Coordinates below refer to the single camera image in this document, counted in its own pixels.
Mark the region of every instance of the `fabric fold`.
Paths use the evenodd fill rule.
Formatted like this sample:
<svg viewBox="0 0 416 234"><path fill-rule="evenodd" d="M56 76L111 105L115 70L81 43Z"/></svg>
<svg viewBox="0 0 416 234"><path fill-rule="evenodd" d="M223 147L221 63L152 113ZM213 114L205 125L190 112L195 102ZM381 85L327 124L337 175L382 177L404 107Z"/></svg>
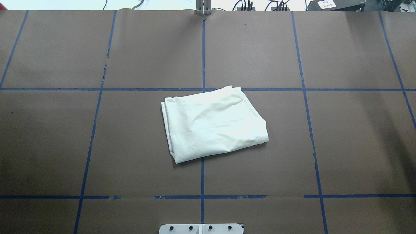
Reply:
<svg viewBox="0 0 416 234"><path fill-rule="evenodd" d="M240 87L167 97L161 105L169 152L175 163L269 140L266 121Z"/></svg>

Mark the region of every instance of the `label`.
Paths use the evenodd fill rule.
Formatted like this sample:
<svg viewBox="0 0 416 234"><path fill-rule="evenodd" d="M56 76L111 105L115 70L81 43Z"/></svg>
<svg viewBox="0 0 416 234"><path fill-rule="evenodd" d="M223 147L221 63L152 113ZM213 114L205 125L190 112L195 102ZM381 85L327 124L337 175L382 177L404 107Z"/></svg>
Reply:
<svg viewBox="0 0 416 234"><path fill-rule="evenodd" d="M335 5L333 0L319 1L318 5L321 9L328 9L328 8L333 8L333 7L337 6L337 5Z"/></svg>

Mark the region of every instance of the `blue tape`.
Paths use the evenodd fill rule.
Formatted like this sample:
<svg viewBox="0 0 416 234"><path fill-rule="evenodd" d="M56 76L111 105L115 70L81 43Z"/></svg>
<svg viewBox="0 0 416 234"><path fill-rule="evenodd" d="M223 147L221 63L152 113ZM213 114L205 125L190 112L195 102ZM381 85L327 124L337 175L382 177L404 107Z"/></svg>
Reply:
<svg viewBox="0 0 416 234"><path fill-rule="evenodd" d="M324 199L322 198L321 179L319 177L318 160L317 160L317 157L316 157L316 150L315 150L315 141L314 141L314 137L313 137L312 124L311 124L311 118L310 118L310 113L309 113L309 105L308 105L308 100L307 100L307 96L306 96L305 80L303 78L302 63L300 61L299 43L298 43L298 40L297 40L296 25L295 25L295 15L293 14L293 11L291 11L291 14L292 14L293 33L294 33L294 36L295 36L297 60L298 60L298 63L299 63L299 72L300 72L300 77L302 79L303 98L305 100L306 116L307 116L308 125L309 125L309 135L310 135L310 138L311 138L311 141L312 141L313 157L315 159L315 174L316 174L316 180L317 180L317 185L318 185L318 192L319 192L319 196L320 196L319 199L320 199L320 203L321 203L322 221L324 223L325 234L328 234L327 218L326 218L326 215L325 215Z"/></svg>
<svg viewBox="0 0 416 234"><path fill-rule="evenodd" d="M201 199L200 195L154 196L155 199Z"/></svg>
<svg viewBox="0 0 416 234"><path fill-rule="evenodd" d="M388 92L392 92L392 91L402 91L402 89L332 89L332 88L327 88L327 89L314 89L314 88L305 88L306 91L388 91Z"/></svg>
<svg viewBox="0 0 416 234"><path fill-rule="evenodd" d="M19 33L17 34L15 44L13 45L12 52L10 53L9 60L7 61L6 68L4 69L3 76L2 76L1 81L0 81L0 88L3 86L4 79L6 78L6 75L7 75L7 70L9 70L10 62L12 61L13 54L15 53L15 50L16 50L17 42L19 41L20 35L22 34L23 27L26 23L26 19L27 19L28 14L29 14L29 11L27 10L26 14L23 18L22 25L20 26Z"/></svg>
<svg viewBox="0 0 416 234"><path fill-rule="evenodd" d="M80 199L81 196L0 195L0 199ZM84 196L84 199L110 199L110 196Z"/></svg>
<svg viewBox="0 0 416 234"><path fill-rule="evenodd" d="M84 196L83 199L110 199L110 196Z"/></svg>
<svg viewBox="0 0 416 234"><path fill-rule="evenodd" d="M399 79L399 83L403 91L403 96L404 96L404 99L406 100L407 108L409 109L409 113L413 121L413 126L416 129L416 120L413 115L412 108L410 107L409 99L407 98L406 90L404 89L404 85L400 77L399 69L397 68L396 60L394 59L393 52L391 51L389 39L387 38L387 34L386 34L386 29L384 28L384 22L383 22L383 17L381 15L381 11L379 11L379 17L380 17L381 28L383 30L384 39L386 40L387 48L389 49L390 57L391 57L391 60L393 61L394 69L396 70L397 78Z"/></svg>
<svg viewBox="0 0 416 234"><path fill-rule="evenodd" d="M103 91L203 91L201 88L104 88Z"/></svg>
<svg viewBox="0 0 416 234"><path fill-rule="evenodd" d="M205 20L202 21L202 92L205 92Z"/></svg>
<svg viewBox="0 0 416 234"><path fill-rule="evenodd" d="M171 195L154 196L154 199L264 199L268 195Z"/></svg>
<svg viewBox="0 0 416 234"><path fill-rule="evenodd" d="M267 195L206 195L205 199L264 199Z"/></svg>
<svg viewBox="0 0 416 234"><path fill-rule="evenodd" d="M320 198L319 195L304 195L303 198ZM389 197L416 197L416 194L328 194L323 198L389 198Z"/></svg>
<svg viewBox="0 0 416 234"><path fill-rule="evenodd" d="M79 196L3 195L0 199L79 199Z"/></svg>
<svg viewBox="0 0 416 234"><path fill-rule="evenodd" d="M110 38L109 38L109 42L108 42L107 58L109 58L109 56L110 56L111 40L113 38L113 32L114 32L114 25L115 25L115 21L116 21L116 15L117 15L117 11L114 11L113 23L111 25L111 33L110 33ZM90 139L90 142L89 142L87 162L85 164L84 178L82 180L81 196L80 196L79 204L78 204L77 219L75 220L74 234L77 234L77 232L78 232L79 218L81 216L81 209L82 209L82 201L83 201L83 198L84 198L85 185L87 183L87 175L88 175L89 162L90 162L90 159L91 159L92 143L94 141L95 129L97 127L97 117L98 117L98 111L99 111L100 104L101 104L101 97L102 97L103 88L104 88L104 81L105 81L105 75L106 75L107 65L108 64L106 64L104 66L103 79L101 81L101 86L100 86L100 93L98 94L97 108L95 110L94 123L92 125L92 133L91 133L91 139Z"/></svg>
<svg viewBox="0 0 416 234"><path fill-rule="evenodd" d="M100 88L1 88L4 91L99 91ZM103 91L203 91L203 88L103 88ZM303 91L303 88L241 88L242 91ZM378 91L402 92L403 89L347 89L347 88L305 88L306 91ZM404 89L414 92L416 89Z"/></svg>
<svg viewBox="0 0 416 234"><path fill-rule="evenodd" d="M241 88L242 91L302 91L300 88Z"/></svg>
<svg viewBox="0 0 416 234"><path fill-rule="evenodd" d="M111 48L111 42L113 40L113 32L114 32L114 24L116 23L116 16L117 16L117 11L115 10L114 15L113 15L113 24L111 25L110 39L108 40L107 58L110 58L110 48Z"/></svg>
<svg viewBox="0 0 416 234"><path fill-rule="evenodd" d="M203 224L205 221L205 157L201 159L201 223Z"/></svg>
<svg viewBox="0 0 416 234"><path fill-rule="evenodd" d="M2 88L4 91L99 91L99 88Z"/></svg>
<svg viewBox="0 0 416 234"><path fill-rule="evenodd" d="M205 20L202 21L202 92L206 92L205 85ZM205 157L201 159L201 223L205 222Z"/></svg>

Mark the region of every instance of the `metal bracket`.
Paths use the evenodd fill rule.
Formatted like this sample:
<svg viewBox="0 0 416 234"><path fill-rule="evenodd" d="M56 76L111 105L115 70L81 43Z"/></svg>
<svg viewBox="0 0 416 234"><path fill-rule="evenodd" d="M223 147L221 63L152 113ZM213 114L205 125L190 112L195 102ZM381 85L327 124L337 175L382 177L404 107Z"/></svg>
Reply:
<svg viewBox="0 0 416 234"><path fill-rule="evenodd" d="M244 234L244 224L163 224L159 234Z"/></svg>
<svg viewBox="0 0 416 234"><path fill-rule="evenodd" d="M196 0L196 14L210 15L211 14L211 0Z"/></svg>

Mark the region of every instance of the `white wall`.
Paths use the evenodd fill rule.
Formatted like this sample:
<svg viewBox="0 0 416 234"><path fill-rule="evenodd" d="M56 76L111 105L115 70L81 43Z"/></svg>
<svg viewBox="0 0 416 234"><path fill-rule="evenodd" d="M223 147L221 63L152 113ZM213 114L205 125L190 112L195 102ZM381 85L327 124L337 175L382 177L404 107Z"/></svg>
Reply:
<svg viewBox="0 0 416 234"><path fill-rule="evenodd" d="M105 0L0 0L9 10L102 10ZM107 0L106 10L132 8L140 0ZM211 7L231 10L237 0L211 0ZM256 10L264 10L268 0L254 0ZM305 10L305 0L289 0L291 10ZM140 10L182 10L195 9L195 0L144 0Z"/></svg>

